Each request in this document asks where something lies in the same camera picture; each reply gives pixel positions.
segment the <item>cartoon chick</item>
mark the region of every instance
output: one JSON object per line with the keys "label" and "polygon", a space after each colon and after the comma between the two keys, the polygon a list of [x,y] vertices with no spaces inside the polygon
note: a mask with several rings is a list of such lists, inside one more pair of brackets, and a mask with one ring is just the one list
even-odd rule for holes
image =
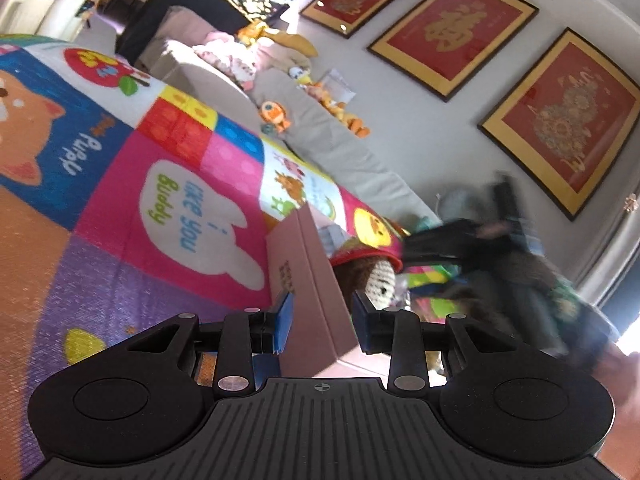
{"label": "cartoon chick", "polygon": [[377,216],[362,208],[356,208],[353,223],[358,238],[371,247],[388,247],[391,245],[391,233]]}

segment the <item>white container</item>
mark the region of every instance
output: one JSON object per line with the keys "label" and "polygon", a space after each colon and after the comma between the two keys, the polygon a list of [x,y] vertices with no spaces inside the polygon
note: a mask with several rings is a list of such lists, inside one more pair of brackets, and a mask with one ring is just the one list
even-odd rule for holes
{"label": "white container", "polygon": [[56,0],[38,29],[39,36],[47,36],[56,40],[63,39],[65,30],[71,19],[85,0]]}
{"label": "white container", "polygon": [[0,8],[0,33],[35,34],[55,0],[5,0]]}
{"label": "white container", "polygon": [[84,25],[84,20],[79,16],[75,16],[69,20],[64,32],[62,33],[62,37],[60,40],[69,41],[73,43],[80,31],[82,30],[82,26]]}

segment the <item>yellow square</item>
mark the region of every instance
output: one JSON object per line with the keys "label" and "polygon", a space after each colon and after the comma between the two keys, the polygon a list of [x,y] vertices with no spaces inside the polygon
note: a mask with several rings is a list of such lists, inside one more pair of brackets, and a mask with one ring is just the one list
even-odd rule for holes
{"label": "yellow square", "polygon": [[434,270],[433,272],[425,272],[429,283],[447,283],[448,279],[442,273]]}
{"label": "yellow square", "polygon": [[214,130],[218,123],[218,112],[193,97],[187,100],[184,111],[211,130]]}
{"label": "yellow square", "polygon": [[213,108],[171,86],[165,87],[160,97],[170,102],[176,108],[180,108],[180,110],[196,119],[200,124],[203,124],[211,130],[215,129],[218,123],[218,113]]}

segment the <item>pink box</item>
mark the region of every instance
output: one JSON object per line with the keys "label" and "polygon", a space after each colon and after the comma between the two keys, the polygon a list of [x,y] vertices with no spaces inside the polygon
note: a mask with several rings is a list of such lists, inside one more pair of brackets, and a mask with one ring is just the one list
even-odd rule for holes
{"label": "pink box", "polygon": [[280,355],[282,374],[380,377],[386,384],[390,358],[360,351],[351,316],[324,254],[316,224],[327,220],[305,204],[267,236],[271,299],[285,288],[295,294],[293,323]]}

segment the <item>play mat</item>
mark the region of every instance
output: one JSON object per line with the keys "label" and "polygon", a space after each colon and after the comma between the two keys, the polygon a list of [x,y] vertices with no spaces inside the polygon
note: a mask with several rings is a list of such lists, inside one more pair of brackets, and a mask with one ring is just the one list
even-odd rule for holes
{"label": "play mat", "polygon": [[265,236],[304,202],[393,229],[265,137],[109,57],[0,37],[0,478],[42,460],[34,387],[180,312],[270,304]]}

